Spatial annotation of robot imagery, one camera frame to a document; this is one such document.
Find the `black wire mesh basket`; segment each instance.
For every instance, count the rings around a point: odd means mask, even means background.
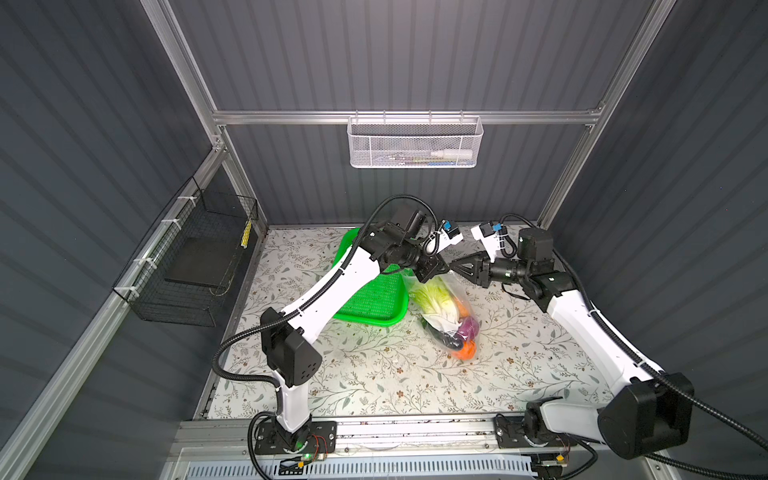
[[[115,286],[142,320],[216,326],[256,225],[256,199],[198,189],[167,223],[130,286]]]

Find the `white wire mesh basket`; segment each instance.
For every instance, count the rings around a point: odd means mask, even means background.
[[[472,168],[482,123],[461,114],[355,115],[346,127],[354,168]]]

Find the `aluminum frame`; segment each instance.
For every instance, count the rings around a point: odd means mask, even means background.
[[[523,416],[523,412],[508,412]],[[336,452],[330,457],[474,455],[493,452],[559,452],[559,447],[500,449],[495,413],[318,417],[338,422]],[[182,422],[161,473],[161,480],[185,478],[191,462],[247,459],[245,438],[250,419]],[[598,451],[606,445],[593,444]],[[677,480],[664,478],[659,480]]]
[[[141,6],[144,7],[152,27],[160,38],[165,53],[174,66],[179,81],[187,92],[187,96],[197,112],[200,123],[203,125],[203,129],[205,129],[211,144],[215,145],[223,141],[230,152],[230,156],[224,161],[223,166],[224,171],[232,182],[235,193],[257,199],[259,209],[257,231],[260,235],[266,234],[266,226],[269,222],[264,215],[261,202],[259,202],[256,191],[250,184],[250,180],[248,180],[243,164],[234,150],[229,135],[214,121],[213,112],[216,110],[216,102],[208,90],[203,74],[197,66],[192,50],[187,43],[187,39],[184,37],[170,2],[168,0],[141,0]]]
[[[614,76],[611,86],[608,88],[604,100],[601,102],[602,105],[599,110],[576,112],[464,112],[465,114],[481,115],[483,122],[486,124],[594,125],[588,129],[583,136],[582,141],[578,143],[577,148],[571,155],[568,166],[558,180],[555,189],[539,217],[539,223],[544,228],[551,225],[554,216],[557,214],[568,191],[573,186],[584,163],[594,150],[595,144],[615,112],[624,92],[627,90],[640,63],[648,52],[650,45],[653,43],[662,24],[666,21],[667,16],[674,7],[675,1],[676,0],[654,0],[640,30],[632,42],[632,46],[625,55],[624,60],[621,62],[617,74]],[[211,144],[214,146],[211,153],[207,156],[206,160],[195,174],[195,178],[201,186],[207,185],[219,165],[223,164],[227,176],[234,186],[235,192],[239,195],[257,198],[226,128],[223,127],[226,124],[305,124],[308,121],[312,124],[337,124],[346,123],[349,116],[351,116],[350,114],[355,113],[244,112],[244,114],[235,117],[232,115],[232,112],[218,111],[169,1],[141,0],[141,4],[160,38]],[[228,155],[223,155],[226,152],[225,149],[221,147],[219,141],[222,141],[226,146],[226,149],[229,151]],[[185,194],[188,196],[193,193],[191,188],[192,187],[188,184],[182,193],[182,196],[185,196]],[[171,213],[173,213],[173,209],[177,208],[178,203],[179,202],[174,203],[167,218],[170,219],[174,217]],[[267,218],[261,210],[260,203],[259,210],[260,221],[257,224],[257,229],[259,230],[258,233],[260,234],[260,238],[263,238],[263,236],[266,235],[268,223]],[[164,225],[167,224],[161,223],[159,229],[164,228]],[[147,247],[151,245],[151,242],[157,242],[160,238],[158,231],[156,231],[149,239],[145,248],[142,249],[142,253],[147,252],[151,248]],[[130,274],[135,275],[135,272],[129,270],[126,273],[126,275]],[[46,385],[43,393],[30,408],[29,412],[22,420],[22,423],[0,451],[0,478],[3,480],[17,480],[25,476],[56,425],[61,420],[61,417],[77,395],[95,363],[101,357],[109,340],[117,331],[122,319],[125,318],[127,311],[127,305],[124,304],[116,293],[112,293],[108,297],[107,301],[91,321],[91,324],[61,364],[54,377]],[[410,415],[408,418],[409,420],[414,420],[414,417]],[[376,421],[384,420],[383,417],[372,417],[371,419]],[[218,421],[209,420],[205,422],[195,422],[195,424],[205,425],[212,429],[220,428],[220,423]],[[242,442],[238,444],[237,448],[242,448]],[[168,473],[171,473],[170,478],[174,478],[174,472]]]
[[[603,97],[598,122],[593,127],[589,127],[576,144],[576,148],[571,154],[571,159],[565,166],[563,173],[547,199],[547,203],[544,205],[544,209],[541,211],[541,215],[539,215],[538,221],[541,228],[549,228],[552,225],[554,216],[558,214],[558,210],[560,210],[565,201],[565,197],[571,191],[581,169],[587,163],[587,159],[592,154],[595,145],[600,140],[600,136],[613,117],[616,108],[624,97],[624,93],[627,91],[630,82],[632,82],[632,78],[637,73],[640,64],[648,50],[650,50],[650,46],[654,43],[661,30],[661,26],[667,20],[676,1],[654,0],[654,3],[650,6],[640,29],[632,41],[632,45],[627,50],[627,54],[622,59],[616,75],[611,80],[611,84],[608,86],[608,90]]]
[[[227,152],[220,144],[211,149],[194,174],[197,184],[192,180],[187,182],[163,217],[165,220],[176,218],[189,201],[183,197],[194,194],[198,184],[205,187],[210,183],[226,156]],[[159,222],[137,258],[146,257],[167,228],[170,228],[170,222]],[[130,285],[140,270],[138,262],[132,263],[119,285]],[[0,478],[21,480],[25,477],[129,311],[128,304],[112,291],[0,451]]]
[[[582,111],[215,111],[218,125],[346,125],[350,118],[412,122],[414,117],[435,122],[480,117],[486,125],[594,125],[599,110]]]

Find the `orange vegetable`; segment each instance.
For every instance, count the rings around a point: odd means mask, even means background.
[[[451,355],[453,355],[453,358],[459,359],[462,361],[467,361],[475,358],[475,354],[478,351],[478,347],[475,344],[474,340],[468,340],[464,342],[464,348],[459,350],[458,352],[451,352]]]
[[[458,298],[455,296],[453,297],[453,303],[456,304],[456,308],[458,308],[458,317],[464,318],[466,316],[470,316],[469,310],[467,310],[467,307],[464,306],[464,304],[459,301]]]

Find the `white bottle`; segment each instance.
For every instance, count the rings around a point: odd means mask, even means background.
[[[468,148],[446,148],[445,150],[433,151],[430,155],[440,157],[445,160],[471,160],[472,151]]]

